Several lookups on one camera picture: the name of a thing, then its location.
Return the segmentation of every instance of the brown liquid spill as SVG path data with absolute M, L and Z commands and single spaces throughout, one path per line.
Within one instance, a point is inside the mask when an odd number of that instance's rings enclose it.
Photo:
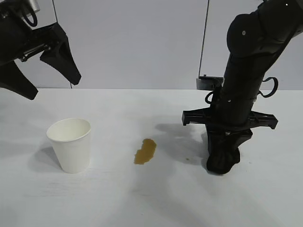
M 135 154 L 134 163 L 137 165 L 144 165 L 149 162 L 156 151 L 157 144 L 152 139 L 143 140 L 143 144 L 140 150 L 137 150 Z

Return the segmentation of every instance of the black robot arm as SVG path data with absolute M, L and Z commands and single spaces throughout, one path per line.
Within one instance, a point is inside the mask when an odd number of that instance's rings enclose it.
M 224 78 L 200 77 L 200 87 L 213 94 L 209 108 L 184 111 L 183 124 L 202 123 L 208 134 L 209 171 L 225 174 L 240 161 L 238 146 L 252 136 L 251 128 L 274 129 L 277 119 L 251 111 L 265 73 L 290 40 L 303 32 L 303 0 L 268 0 L 250 14 L 232 22 L 227 44 L 230 50 Z M 273 95 L 277 89 L 277 79 Z
M 37 26 L 35 0 L 0 1 L 0 87 L 34 99 L 36 87 L 22 74 L 15 59 L 22 62 L 43 52 L 40 60 L 58 70 L 76 85 L 81 75 L 72 58 L 69 41 L 58 23 Z

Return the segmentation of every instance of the paper cup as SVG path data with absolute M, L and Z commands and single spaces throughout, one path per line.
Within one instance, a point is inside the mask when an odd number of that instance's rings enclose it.
M 90 157 L 88 121 L 77 118 L 65 119 L 53 124 L 46 135 L 65 172 L 75 174 L 88 167 Z

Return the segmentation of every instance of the wall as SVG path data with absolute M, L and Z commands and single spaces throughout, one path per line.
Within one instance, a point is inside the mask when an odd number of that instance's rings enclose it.
M 40 24 L 55 21 L 39 1 Z M 82 88 L 195 88 L 206 0 L 55 0 Z M 18 63 L 39 87 L 69 87 L 38 56 Z
M 235 16 L 250 13 L 257 9 L 262 0 L 211 0 L 206 29 L 205 49 L 201 74 L 223 76 L 229 51 L 226 34 Z M 286 50 L 275 65 L 267 72 L 266 77 L 277 77 L 279 89 L 303 89 L 303 35 L 291 40 Z M 264 83 L 263 88 L 272 89 L 272 82 Z

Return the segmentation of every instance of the tabletop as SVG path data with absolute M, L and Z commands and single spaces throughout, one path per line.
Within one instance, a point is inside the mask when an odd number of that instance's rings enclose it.
M 258 98 L 275 130 L 253 129 L 226 175 L 205 169 L 204 125 L 183 110 L 207 107 L 196 90 L 40 89 L 34 101 L 0 90 L 0 226 L 299 227 L 303 215 L 303 91 Z M 91 163 L 60 168 L 47 128 L 91 123 Z M 143 141 L 154 154 L 136 165 Z

